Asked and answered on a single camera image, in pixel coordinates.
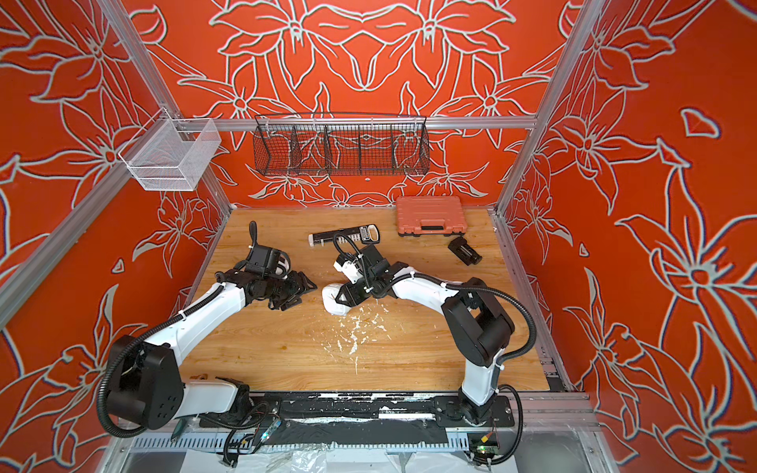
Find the black white screwdriver bit holder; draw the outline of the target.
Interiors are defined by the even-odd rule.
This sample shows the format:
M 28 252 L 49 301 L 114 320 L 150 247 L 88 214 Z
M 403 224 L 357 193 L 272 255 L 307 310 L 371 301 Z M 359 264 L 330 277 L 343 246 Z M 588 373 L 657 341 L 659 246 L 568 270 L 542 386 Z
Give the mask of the black white screwdriver bit holder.
M 334 241 L 352 240 L 356 244 L 379 244 L 380 230 L 375 224 L 343 228 L 339 230 L 313 233 L 308 236 L 310 246 L 325 246 Z

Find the red plastic tool case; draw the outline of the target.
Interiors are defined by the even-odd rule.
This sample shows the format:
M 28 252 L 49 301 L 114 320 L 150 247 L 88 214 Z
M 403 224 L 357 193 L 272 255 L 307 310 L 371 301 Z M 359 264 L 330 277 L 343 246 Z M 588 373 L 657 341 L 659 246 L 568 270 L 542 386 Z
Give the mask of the red plastic tool case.
M 402 196 L 395 206 L 396 228 L 402 237 L 450 237 L 467 232 L 461 200 L 456 196 Z

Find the black small vise clamp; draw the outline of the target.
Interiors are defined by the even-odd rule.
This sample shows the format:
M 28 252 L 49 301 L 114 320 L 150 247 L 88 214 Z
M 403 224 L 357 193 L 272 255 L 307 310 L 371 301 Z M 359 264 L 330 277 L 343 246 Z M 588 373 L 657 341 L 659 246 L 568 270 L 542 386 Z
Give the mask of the black small vise clamp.
M 451 240 L 447 248 L 466 266 L 477 265 L 482 260 L 482 256 L 470 246 L 464 236 Z

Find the white alarm clock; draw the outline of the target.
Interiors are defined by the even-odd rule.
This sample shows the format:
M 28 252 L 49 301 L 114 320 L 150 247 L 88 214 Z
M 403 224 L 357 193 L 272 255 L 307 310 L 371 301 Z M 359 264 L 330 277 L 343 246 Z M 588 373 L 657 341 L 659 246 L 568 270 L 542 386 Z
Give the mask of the white alarm clock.
M 344 317 L 351 307 L 337 301 L 337 297 L 342 286 L 340 284 L 329 284 L 321 291 L 321 297 L 323 297 L 323 306 L 330 315 L 337 315 L 338 317 Z

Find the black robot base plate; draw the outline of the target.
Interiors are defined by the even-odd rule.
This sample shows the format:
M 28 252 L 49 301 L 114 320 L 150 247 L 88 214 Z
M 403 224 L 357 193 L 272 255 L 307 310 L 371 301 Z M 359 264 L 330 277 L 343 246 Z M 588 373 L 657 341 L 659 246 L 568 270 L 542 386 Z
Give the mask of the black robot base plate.
M 512 428 L 514 409 L 506 396 L 494 395 L 483 406 L 463 400 L 456 391 L 268 391 L 250 394 L 252 416 L 336 423 L 425 421 L 442 428 Z

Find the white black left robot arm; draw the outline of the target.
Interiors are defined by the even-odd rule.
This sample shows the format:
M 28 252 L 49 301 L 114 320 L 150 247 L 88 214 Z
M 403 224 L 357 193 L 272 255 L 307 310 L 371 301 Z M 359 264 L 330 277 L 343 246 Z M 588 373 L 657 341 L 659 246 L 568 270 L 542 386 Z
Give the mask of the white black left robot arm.
M 286 252 L 258 243 L 255 222 L 246 258 L 215 278 L 204 295 L 169 320 L 112 345 L 96 394 L 98 419 L 108 434 L 134 438 L 194 417 L 224 429 L 252 428 L 248 385 L 230 378 L 186 382 L 179 368 L 202 340 L 248 305 L 287 311 L 317 285 L 293 269 Z

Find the green handled screwdriver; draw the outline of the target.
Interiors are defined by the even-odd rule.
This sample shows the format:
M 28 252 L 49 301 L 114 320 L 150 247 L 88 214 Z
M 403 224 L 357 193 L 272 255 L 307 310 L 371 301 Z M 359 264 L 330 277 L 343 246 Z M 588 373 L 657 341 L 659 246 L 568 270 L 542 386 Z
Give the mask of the green handled screwdriver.
M 182 417 L 177 420 L 177 425 L 173 428 L 173 433 L 171 435 L 172 443 L 177 443 L 181 439 L 183 433 L 188 427 L 188 423 L 189 419 L 187 417 Z

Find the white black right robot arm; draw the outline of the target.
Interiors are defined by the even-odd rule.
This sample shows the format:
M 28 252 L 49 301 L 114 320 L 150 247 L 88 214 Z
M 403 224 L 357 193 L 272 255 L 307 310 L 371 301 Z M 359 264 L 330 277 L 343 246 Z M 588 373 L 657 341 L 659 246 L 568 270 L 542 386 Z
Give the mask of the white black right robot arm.
M 369 299 L 410 301 L 439 313 L 464 359 L 464 377 L 457 396 L 436 396 L 432 402 L 441 423 L 487 427 L 497 433 L 493 414 L 499 394 L 512 394 L 516 409 L 522 398 L 510 384 L 501 384 L 504 364 L 528 354 L 537 329 L 528 309 L 513 296 L 479 278 L 447 281 L 404 263 L 389 263 L 374 244 L 339 250 L 335 269 L 346 277 L 327 285 L 321 295 L 331 315 L 348 315 Z

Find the clear plastic bag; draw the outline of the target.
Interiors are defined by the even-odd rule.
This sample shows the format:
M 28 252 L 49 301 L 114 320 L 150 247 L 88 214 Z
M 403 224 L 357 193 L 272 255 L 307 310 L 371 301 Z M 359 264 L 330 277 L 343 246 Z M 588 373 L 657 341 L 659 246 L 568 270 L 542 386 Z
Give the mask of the clear plastic bag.
M 273 453 L 269 457 L 266 473 L 325 473 L 329 449 L 298 449 Z

